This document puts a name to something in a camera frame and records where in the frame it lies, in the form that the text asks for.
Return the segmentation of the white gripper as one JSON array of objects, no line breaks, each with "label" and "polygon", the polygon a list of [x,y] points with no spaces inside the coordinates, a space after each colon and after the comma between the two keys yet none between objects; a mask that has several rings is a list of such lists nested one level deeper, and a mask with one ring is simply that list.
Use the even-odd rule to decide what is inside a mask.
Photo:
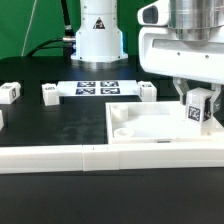
[{"label": "white gripper", "polygon": [[204,119],[211,119],[221,109],[224,84],[224,0],[156,0],[141,8],[137,19],[143,70],[179,77],[173,84],[182,105],[186,79],[215,83],[204,108]]}]

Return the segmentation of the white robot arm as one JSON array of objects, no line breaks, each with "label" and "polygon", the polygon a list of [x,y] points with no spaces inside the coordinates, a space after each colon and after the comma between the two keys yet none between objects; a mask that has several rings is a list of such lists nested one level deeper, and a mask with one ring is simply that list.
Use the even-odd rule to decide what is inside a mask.
[{"label": "white robot arm", "polygon": [[[116,0],[80,4],[81,27],[72,58],[91,67],[126,58]],[[187,93],[189,80],[210,83],[210,111],[216,113],[224,88],[224,0],[156,0],[141,8],[137,19],[143,70],[172,76],[180,95]]]}]

